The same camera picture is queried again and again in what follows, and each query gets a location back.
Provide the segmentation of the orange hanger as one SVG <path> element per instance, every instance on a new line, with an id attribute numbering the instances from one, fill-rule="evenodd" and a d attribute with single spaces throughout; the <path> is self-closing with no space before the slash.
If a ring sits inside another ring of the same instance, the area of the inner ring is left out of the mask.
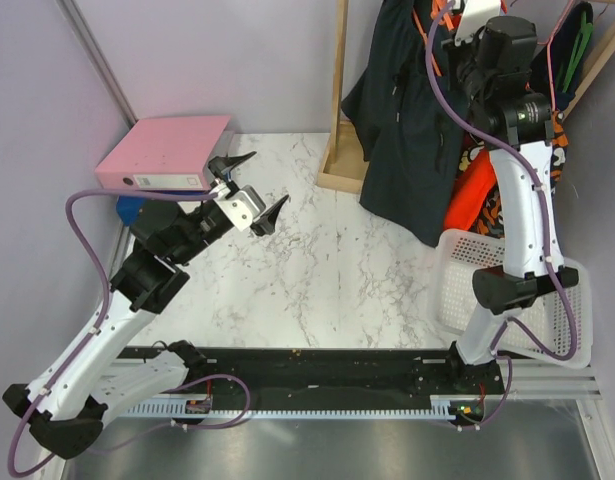
<path id="1" fill-rule="evenodd" d="M 439 18 L 439 24 L 432 42 L 432 68 L 438 78 L 448 74 L 448 57 L 443 43 L 453 38 L 462 19 L 462 1 L 455 1 L 457 8 L 450 9 L 444 15 L 441 15 L 440 11 L 446 4 L 447 1 L 415 1 L 411 14 L 417 36 L 422 40 L 424 47 L 428 44 L 433 21 Z"/>

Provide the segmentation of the dark navy shorts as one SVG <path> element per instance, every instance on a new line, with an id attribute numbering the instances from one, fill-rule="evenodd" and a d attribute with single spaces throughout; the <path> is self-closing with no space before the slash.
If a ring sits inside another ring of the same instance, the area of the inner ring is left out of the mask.
<path id="1" fill-rule="evenodd" d="M 341 103 L 368 169 L 360 204 L 435 247 L 451 200 L 463 131 L 436 99 L 425 67 L 428 1 L 385 1 L 368 63 Z"/>

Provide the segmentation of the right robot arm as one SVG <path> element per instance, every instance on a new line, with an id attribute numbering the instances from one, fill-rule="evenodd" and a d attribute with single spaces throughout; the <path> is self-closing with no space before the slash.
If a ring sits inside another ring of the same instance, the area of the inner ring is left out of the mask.
<path id="1" fill-rule="evenodd" d="M 494 360 L 506 327 L 546 295 L 557 294 L 565 310 L 569 344 L 558 354 L 527 326 L 522 331 L 539 352 L 557 362 L 574 357 L 578 335 L 566 295 L 579 282 L 565 264 L 556 235 L 551 190 L 554 138 L 550 99 L 528 82 L 538 44 L 535 25 L 524 18 L 483 10 L 464 14 L 453 37 L 444 42 L 449 86 L 468 99 L 467 118 L 451 117 L 485 143 L 504 216 L 502 264 L 472 276 L 477 300 L 468 327 L 456 342 L 461 359 L 445 368 L 454 392 L 470 392 L 481 381 L 478 365 Z"/>

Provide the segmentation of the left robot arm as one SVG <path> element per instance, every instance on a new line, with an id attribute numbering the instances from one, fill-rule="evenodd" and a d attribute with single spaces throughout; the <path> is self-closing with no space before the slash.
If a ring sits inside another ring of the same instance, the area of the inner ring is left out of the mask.
<path id="1" fill-rule="evenodd" d="M 217 156 L 209 160 L 206 191 L 92 189 L 66 203 L 76 223 L 76 201 L 115 196 L 121 219 L 134 238 L 133 249 L 113 276 L 95 267 L 103 296 L 90 320 L 58 359 L 28 384 L 12 384 L 3 401 L 20 418 L 14 437 L 29 432 L 51 455 L 64 460 L 84 453 L 119 415 L 162 392 L 195 393 L 206 382 L 205 359 L 187 341 L 169 344 L 128 374 L 103 379 L 106 368 L 129 341 L 162 314 L 189 281 L 185 267 L 232 229 L 271 235 L 286 203 L 266 206 L 251 186 L 238 186 L 232 172 L 252 158 Z"/>

